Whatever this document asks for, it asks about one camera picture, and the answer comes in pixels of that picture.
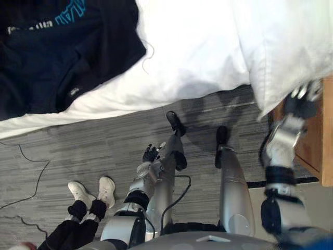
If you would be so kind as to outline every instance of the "wooden nightstand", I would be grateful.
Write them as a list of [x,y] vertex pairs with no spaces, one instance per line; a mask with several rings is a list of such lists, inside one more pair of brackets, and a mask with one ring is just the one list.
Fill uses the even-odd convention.
[[[317,116],[308,120],[308,132],[296,148],[296,160],[316,176],[322,186],[333,186],[333,76],[323,79],[323,96],[317,102]],[[283,117],[283,103],[273,111],[274,120]]]

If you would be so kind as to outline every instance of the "white bedsheet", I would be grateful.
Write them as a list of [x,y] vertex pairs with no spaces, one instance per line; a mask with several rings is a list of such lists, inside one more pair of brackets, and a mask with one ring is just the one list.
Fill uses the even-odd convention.
[[59,114],[0,122],[0,139],[251,84],[262,114],[332,72],[333,0],[137,0],[147,54]]

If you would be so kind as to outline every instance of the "black shirt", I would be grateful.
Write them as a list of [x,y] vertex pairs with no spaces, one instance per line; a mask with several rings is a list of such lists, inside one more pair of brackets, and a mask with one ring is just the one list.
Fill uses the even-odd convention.
[[58,113],[146,52],[134,0],[1,0],[0,120]]

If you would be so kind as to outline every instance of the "black cable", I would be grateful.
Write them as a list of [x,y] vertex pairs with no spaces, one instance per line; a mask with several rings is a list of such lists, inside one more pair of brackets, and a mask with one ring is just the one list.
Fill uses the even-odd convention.
[[183,193],[180,195],[180,197],[174,202],[174,203],[172,203],[171,205],[169,205],[164,211],[163,211],[163,213],[162,213],[162,217],[161,217],[161,236],[162,235],[164,235],[164,232],[163,232],[163,224],[164,224],[164,215],[165,215],[165,213],[170,209],[170,208],[172,208],[173,206],[175,206],[184,196],[185,196],[185,194],[187,193],[187,191],[188,191],[188,189],[191,187],[191,177],[190,176],[186,176],[186,175],[179,175],[179,176],[174,176],[174,177],[180,177],[180,178],[188,178],[189,180],[188,180],[188,186],[187,186],[187,188],[183,191]]
[[146,214],[145,214],[145,218],[146,218],[147,222],[150,224],[150,226],[151,226],[151,228],[152,228],[152,230],[153,230],[152,238],[155,239],[155,227],[154,227],[154,225],[151,223],[151,221],[148,219],[148,217],[146,216]]
[[26,225],[26,226],[35,226],[35,227],[37,227],[37,229],[38,229],[39,231],[41,231],[42,233],[45,233],[45,239],[47,239],[47,237],[48,237],[47,232],[46,232],[45,230],[41,229],[40,226],[39,226],[38,224],[30,224],[30,223],[27,223],[27,222],[25,222],[25,221],[23,220],[23,218],[22,218],[21,216],[19,216],[19,215],[16,215],[16,216],[13,216],[13,217],[10,217],[10,216],[0,216],[0,218],[5,218],[5,219],[15,219],[15,218],[20,218],[20,219],[21,219],[21,222],[22,222],[24,225]]
[[[25,156],[25,154],[23,153],[23,150],[22,150],[22,147],[21,147],[20,144],[6,144],[6,143],[3,143],[3,142],[0,142],[0,144],[2,144],[2,145],[4,145],[4,146],[17,146],[17,147],[19,147],[22,156],[23,156],[26,160],[28,160],[28,161],[30,161],[30,162],[32,162],[32,163],[35,163],[35,162],[36,162],[36,163],[43,163],[43,162],[46,163],[45,166],[44,166],[44,168],[43,168],[42,171],[40,172],[40,175],[38,176],[38,179],[37,179],[37,182],[36,182],[35,192],[33,193],[33,195],[31,195],[31,196],[29,196],[29,197],[27,197],[27,198],[24,198],[24,199],[20,199],[20,200],[15,201],[15,202],[8,203],[8,204],[6,204],[6,205],[0,207],[0,210],[1,210],[1,209],[5,208],[5,207],[8,207],[8,206],[11,206],[11,205],[13,205],[13,204],[16,204],[16,203],[19,203],[19,202],[23,202],[23,201],[26,201],[26,200],[29,200],[29,199],[35,197],[36,194],[37,194],[38,185],[39,185],[39,183],[40,183],[40,180],[41,180],[42,174],[43,174],[44,170],[46,169],[46,167],[50,164],[51,161],[50,161],[50,160],[31,160],[31,159],[29,159],[29,158],[28,158],[27,156]],[[23,218],[22,218],[21,216],[19,216],[19,215],[16,215],[16,216],[13,216],[13,217],[2,216],[2,217],[0,217],[0,218],[7,218],[7,219],[20,218],[20,219],[21,219],[21,222],[22,222],[23,224],[25,224],[25,225],[27,225],[27,226],[36,226],[37,229],[38,229],[39,231],[41,231],[42,233],[45,233],[45,238],[47,238],[47,232],[44,231],[44,230],[42,230],[42,229],[39,227],[39,225],[37,225],[37,224],[28,224],[28,223],[26,223],[26,222],[23,220]]]

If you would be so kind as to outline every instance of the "floor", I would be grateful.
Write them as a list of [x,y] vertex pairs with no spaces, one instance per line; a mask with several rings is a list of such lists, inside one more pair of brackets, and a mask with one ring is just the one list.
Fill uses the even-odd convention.
[[[119,208],[135,177],[135,169],[149,143],[166,141],[171,128],[165,113],[174,110],[188,127],[182,138],[188,167],[183,173],[192,177],[192,187],[173,209],[174,221],[216,223],[219,213],[220,170],[213,165],[215,132],[226,124],[232,128],[230,145],[235,148],[248,182],[263,181],[258,149],[268,132],[267,118],[257,122],[258,107],[249,86],[190,99],[166,107],[102,120],[46,128],[13,139],[33,160],[50,160],[41,177],[36,197],[4,208],[0,216],[22,215],[26,222],[37,223],[51,233],[67,215],[73,202],[67,183],[79,180],[93,193],[98,179],[107,174],[116,183],[116,204],[107,212],[103,224]],[[45,163],[26,161],[17,146],[0,145],[0,205],[31,195]],[[297,166],[297,177],[311,176]],[[174,197],[186,187],[177,181]],[[30,241],[40,244],[43,234],[19,219],[0,219],[0,248]]]

